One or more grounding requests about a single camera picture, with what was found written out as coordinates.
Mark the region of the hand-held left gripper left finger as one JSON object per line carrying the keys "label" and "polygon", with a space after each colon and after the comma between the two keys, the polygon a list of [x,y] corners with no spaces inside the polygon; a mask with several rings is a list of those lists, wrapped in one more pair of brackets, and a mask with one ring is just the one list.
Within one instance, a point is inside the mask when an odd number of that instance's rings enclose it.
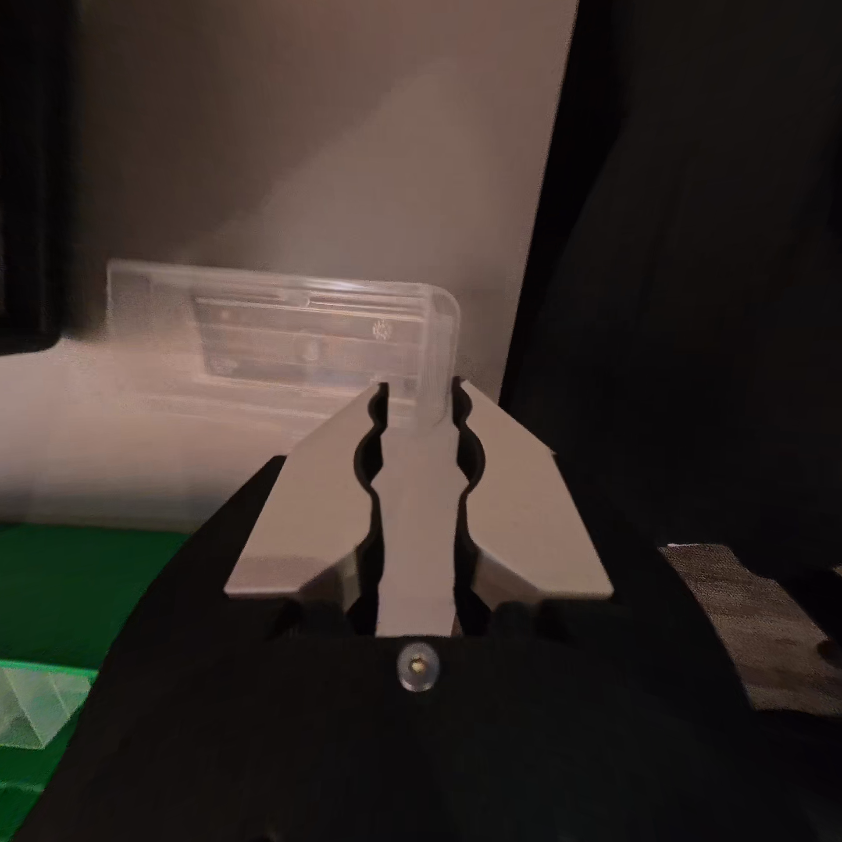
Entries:
{"label": "hand-held left gripper left finger", "polygon": [[233,599],[338,605],[374,633],[385,562],[382,508],[388,384],[365,390],[296,444],[224,586]]}

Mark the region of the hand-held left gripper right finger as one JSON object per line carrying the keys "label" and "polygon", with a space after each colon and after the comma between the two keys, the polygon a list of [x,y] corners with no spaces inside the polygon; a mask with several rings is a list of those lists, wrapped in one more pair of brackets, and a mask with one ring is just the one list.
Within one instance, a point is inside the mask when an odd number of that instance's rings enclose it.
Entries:
{"label": "hand-held left gripper right finger", "polygon": [[452,382],[457,466],[454,598],[464,635],[501,605],[606,601],[615,591],[555,453],[465,379]]}

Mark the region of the clear plastic drawer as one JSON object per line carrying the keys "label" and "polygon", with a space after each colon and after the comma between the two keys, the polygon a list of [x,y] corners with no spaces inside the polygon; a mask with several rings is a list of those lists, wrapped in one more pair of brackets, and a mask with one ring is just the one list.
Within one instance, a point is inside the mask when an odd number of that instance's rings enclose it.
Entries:
{"label": "clear plastic drawer", "polygon": [[85,703],[99,672],[1,661],[1,746],[43,750]]}
{"label": "clear plastic drawer", "polygon": [[298,440],[387,384],[390,425],[446,415],[460,307],[445,289],[123,259],[107,280],[119,376],[150,407]]}

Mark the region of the green plastic bin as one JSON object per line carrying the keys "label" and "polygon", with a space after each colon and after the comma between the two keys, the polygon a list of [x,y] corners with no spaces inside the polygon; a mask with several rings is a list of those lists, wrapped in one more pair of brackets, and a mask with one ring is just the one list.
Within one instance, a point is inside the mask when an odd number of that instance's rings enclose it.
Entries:
{"label": "green plastic bin", "polygon": [[188,535],[2,526],[2,659],[100,675],[82,710],[46,749],[2,749],[2,840],[47,795],[45,832],[77,815],[99,763],[171,685],[189,656],[179,559]]}

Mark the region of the black drawer cabinet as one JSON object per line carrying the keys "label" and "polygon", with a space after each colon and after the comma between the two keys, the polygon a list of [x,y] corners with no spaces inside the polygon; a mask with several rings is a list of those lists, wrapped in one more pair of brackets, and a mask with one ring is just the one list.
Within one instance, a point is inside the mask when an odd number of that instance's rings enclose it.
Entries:
{"label": "black drawer cabinet", "polygon": [[1,355],[99,330],[102,260],[85,253],[83,160],[91,12],[100,2],[1,2]]}

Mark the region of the person's dark clothing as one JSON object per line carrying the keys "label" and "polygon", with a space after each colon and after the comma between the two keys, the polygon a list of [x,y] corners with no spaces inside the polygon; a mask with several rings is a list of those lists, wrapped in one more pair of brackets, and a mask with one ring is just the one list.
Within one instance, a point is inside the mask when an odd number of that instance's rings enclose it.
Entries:
{"label": "person's dark clothing", "polygon": [[577,2],[503,407],[700,718],[749,705],[658,552],[840,645],[840,2]]}

